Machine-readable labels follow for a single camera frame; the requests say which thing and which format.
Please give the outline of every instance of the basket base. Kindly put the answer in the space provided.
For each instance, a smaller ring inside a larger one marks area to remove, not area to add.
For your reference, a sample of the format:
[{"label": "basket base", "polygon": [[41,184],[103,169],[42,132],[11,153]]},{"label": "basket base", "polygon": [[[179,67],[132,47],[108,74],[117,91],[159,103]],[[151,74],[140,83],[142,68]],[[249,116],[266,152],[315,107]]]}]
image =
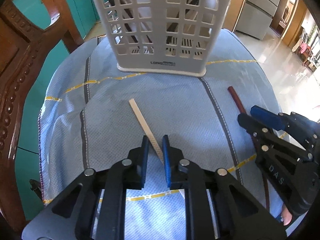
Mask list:
[{"label": "basket base", "polygon": [[182,76],[191,76],[191,77],[203,77],[207,72],[207,69],[201,73],[193,73],[187,71],[176,71],[176,70],[167,70],[167,69],[150,69],[150,68],[123,68],[117,63],[117,68],[121,72],[144,72],[144,73],[159,73],[159,74],[172,74],[172,75],[182,75]]}]

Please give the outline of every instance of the carved wooden chair back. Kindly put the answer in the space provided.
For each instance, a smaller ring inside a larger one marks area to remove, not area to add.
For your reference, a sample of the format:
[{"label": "carved wooden chair back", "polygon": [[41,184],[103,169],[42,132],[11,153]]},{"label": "carved wooden chair back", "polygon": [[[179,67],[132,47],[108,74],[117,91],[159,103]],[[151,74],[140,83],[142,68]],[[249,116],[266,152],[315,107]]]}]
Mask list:
[{"label": "carved wooden chair back", "polygon": [[16,232],[26,225],[14,166],[26,96],[60,40],[70,53],[83,43],[66,0],[42,2],[51,17],[44,30],[11,0],[0,4],[0,210]]}]

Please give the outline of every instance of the finger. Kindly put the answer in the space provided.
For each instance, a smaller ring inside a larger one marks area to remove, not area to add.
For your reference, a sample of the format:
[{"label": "finger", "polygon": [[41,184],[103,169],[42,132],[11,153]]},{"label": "finger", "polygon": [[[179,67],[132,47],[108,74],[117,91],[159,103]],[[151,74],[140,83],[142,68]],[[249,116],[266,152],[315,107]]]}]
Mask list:
[{"label": "finger", "polygon": [[292,220],[292,215],[289,212],[288,208],[284,204],[282,206],[281,217],[283,219],[284,226],[287,226],[290,224],[290,222]]}]

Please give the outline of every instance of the shiny floor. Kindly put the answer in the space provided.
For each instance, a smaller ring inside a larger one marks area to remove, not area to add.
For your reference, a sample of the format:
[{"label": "shiny floor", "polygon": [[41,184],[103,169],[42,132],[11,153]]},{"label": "shiny floor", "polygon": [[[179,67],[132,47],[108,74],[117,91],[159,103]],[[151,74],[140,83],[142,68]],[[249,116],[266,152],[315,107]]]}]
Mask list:
[{"label": "shiny floor", "polygon": [[[84,40],[103,34],[102,24],[97,23]],[[302,66],[301,59],[270,28],[263,40],[240,32],[236,32],[236,35],[267,75],[282,111],[287,114],[296,112],[319,121],[320,68],[312,73],[309,68]]]}]

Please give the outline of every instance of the teal wall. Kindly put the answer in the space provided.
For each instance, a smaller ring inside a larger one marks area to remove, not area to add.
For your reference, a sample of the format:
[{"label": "teal wall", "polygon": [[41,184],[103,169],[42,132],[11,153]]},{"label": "teal wall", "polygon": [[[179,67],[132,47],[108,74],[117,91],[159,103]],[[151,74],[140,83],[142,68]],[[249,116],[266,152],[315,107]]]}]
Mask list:
[{"label": "teal wall", "polygon": [[[15,6],[35,25],[45,29],[50,17],[41,0],[13,0]],[[67,0],[74,22],[84,38],[97,21],[92,0]],[[30,190],[30,179],[40,180],[38,115],[52,75],[68,51],[60,41],[47,56],[39,77],[28,93],[22,116],[22,125],[16,157],[16,179],[27,220],[34,218],[43,208],[41,200]]]}]

